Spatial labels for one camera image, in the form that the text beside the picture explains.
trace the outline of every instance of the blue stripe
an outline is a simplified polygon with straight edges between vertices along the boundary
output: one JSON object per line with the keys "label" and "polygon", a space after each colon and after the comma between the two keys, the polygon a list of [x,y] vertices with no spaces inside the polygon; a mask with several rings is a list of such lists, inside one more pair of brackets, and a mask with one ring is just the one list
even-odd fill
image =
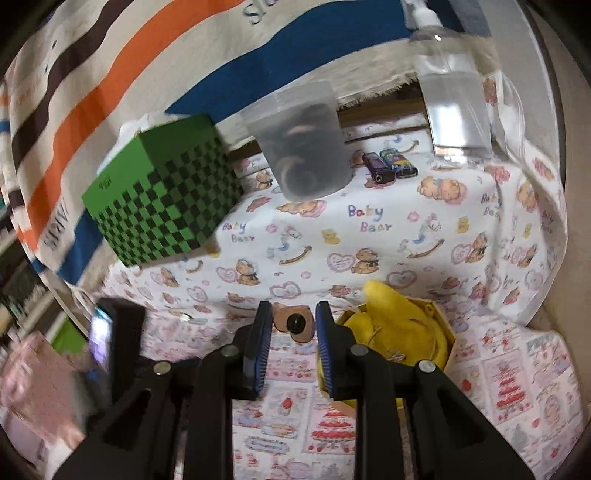
{"label": "blue stripe", "polygon": [[[451,12],[451,16],[445,12],[442,23],[463,31],[457,16]],[[265,27],[265,17],[252,28],[258,27]],[[265,45],[205,77],[167,112],[207,113],[218,123],[328,62],[363,48],[407,38],[409,34],[398,0],[324,4],[286,25]]]}
{"label": "blue stripe", "polygon": [[102,241],[103,236],[95,221],[88,210],[84,210],[74,230],[74,243],[57,274],[66,282],[76,285]]}
{"label": "blue stripe", "polygon": [[33,267],[33,270],[37,273],[37,275],[42,274],[47,268],[36,258],[33,258],[33,260],[31,260],[31,266]]}

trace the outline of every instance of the translucent plastic cup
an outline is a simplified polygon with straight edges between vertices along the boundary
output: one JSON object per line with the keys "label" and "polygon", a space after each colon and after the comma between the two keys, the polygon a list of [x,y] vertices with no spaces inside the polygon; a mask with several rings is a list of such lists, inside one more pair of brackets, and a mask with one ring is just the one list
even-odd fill
{"label": "translucent plastic cup", "polygon": [[336,108],[330,82],[316,82],[267,95],[242,112],[288,200],[314,200],[350,182]]}

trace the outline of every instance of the green object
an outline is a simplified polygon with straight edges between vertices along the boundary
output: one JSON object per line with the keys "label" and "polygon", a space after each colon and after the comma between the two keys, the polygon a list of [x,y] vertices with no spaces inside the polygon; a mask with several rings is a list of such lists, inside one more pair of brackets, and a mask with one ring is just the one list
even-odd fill
{"label": "green object", "polygon": [[86,339],[76,330],[70,319],[66,319],[51,346],[61,355],[67,352],[80,353],[86,344]]}
{"label": "green object", "polygon": [[214,126],[195,115],[138,134],[82,200],[129,267],[202,246],[241,196]]}

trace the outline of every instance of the lighter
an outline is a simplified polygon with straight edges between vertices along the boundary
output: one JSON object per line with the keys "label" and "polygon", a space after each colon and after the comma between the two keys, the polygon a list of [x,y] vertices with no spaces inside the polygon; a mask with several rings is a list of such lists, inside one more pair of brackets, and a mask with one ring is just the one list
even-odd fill
{"label": "lighter", "polygon": [[375,183],[389,183],[396,179],[394,172],[377,153],[365,153],[362,158]]}
{"label": "lighter", "polygon": [[418,175],[417,168],[409,160],[398,153],[396,148],[387,148],[379,153],[384,163],[394,172],[396,179],[409,179]]}

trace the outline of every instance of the metal screw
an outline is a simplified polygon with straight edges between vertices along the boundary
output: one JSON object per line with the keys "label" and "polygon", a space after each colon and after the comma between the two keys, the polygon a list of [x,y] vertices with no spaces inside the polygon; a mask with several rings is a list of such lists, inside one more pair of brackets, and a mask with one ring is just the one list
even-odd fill
{"label": "metal screw", "polygon": [[172,365],[168,362],[158,362],[154,365],[154,373],[156,375],[166,375],[172,370]]}
{"label": "metal screw", "polygon": [[238,352],[240,352],[240,350],[236,345],[226,345],[224,348],[222,348],[222,355],[227,358],[237,356]]}
{"label": "metal screw", "polygon": [[361,345],[360,343],[352,345],[349,350],[354,356],[364,356],[369,352],[368,348],[365,345]]}
{"label": "metal screw", "polygon": [[418,369],[426,374],[432,374],[436,370],[436,365],[430,360],[421,360],[418,363]]}

